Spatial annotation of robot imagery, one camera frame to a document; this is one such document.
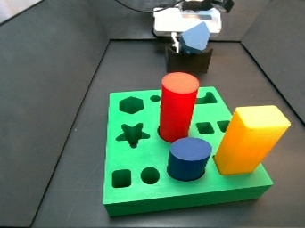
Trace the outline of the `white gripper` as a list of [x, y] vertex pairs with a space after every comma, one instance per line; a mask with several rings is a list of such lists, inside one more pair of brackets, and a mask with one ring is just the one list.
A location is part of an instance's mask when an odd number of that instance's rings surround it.
[[209, 37], [216, 37], [221, 30], [220, 13], [211, 9], [208, 11], [181, 11], [180, 8], [168, 8], [153, 13], [153, 33], [159, 37], [171, 37], [172, 47], [179, 53], [179, 34], [201, 22], [209, 30]]

